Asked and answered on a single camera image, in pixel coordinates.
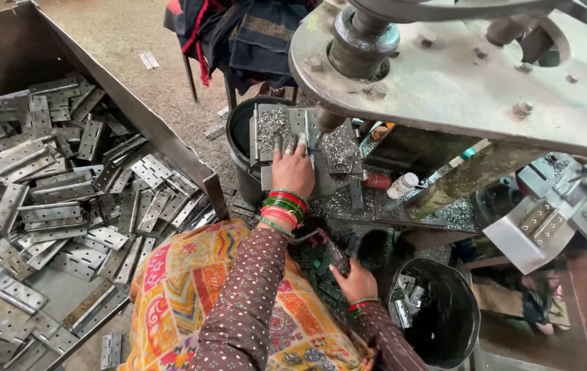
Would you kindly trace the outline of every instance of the pile of hinges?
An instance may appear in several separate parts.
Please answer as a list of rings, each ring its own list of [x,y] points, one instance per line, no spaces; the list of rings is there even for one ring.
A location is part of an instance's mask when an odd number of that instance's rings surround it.
[[[399,274],[396,288],[392,293],[392,301],[388,304],[394,324],[402,329],[413,325],[413,316],[424,308],[426,290],[415,286],[415,278],[406,274]]]
[[[154,247],[216,220],[104,95],[72,77],[0,97],[0,364],[65,354],[127,298]],[[100,282],[61,322],[29,283],[47,266]]]

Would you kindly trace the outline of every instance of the concrete floor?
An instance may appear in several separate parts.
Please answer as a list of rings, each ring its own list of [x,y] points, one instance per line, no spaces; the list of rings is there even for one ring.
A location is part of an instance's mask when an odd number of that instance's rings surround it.
[[[199,102],[190,94],[182,53],[174,33],[163,27],[166,0],[36,0],[42,10],[78,42],[127,89],[156,112],[211,165],[220,181],[235,187],[227,140],[207,140],[204,132],[222,119],[216,114],[227,105],[222,73],[216,71],[209,88],[199,79],[200,69],[191,61]],[[12,5],[0,0],[0,10]],[[160,67],[147,70],[139,52],[151,51]],[[253,97],[253,87],[238,102]],[[121,331],[123,361],[129,354],[129,329],[133,304],[109,321],[64,363],[67,371],[99,370],[101,338]]]

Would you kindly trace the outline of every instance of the woman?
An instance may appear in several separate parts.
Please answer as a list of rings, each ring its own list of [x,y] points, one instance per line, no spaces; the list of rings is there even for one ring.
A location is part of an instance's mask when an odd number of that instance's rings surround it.
[[[177,235],[139,267],[131,288],[132,352],[125,370],[425,370],[355,260],[330,266],[365,341],[344,329],[288,256],[314,171],[305,138],[273,154],[274,191],[253,232],[239,220]]]

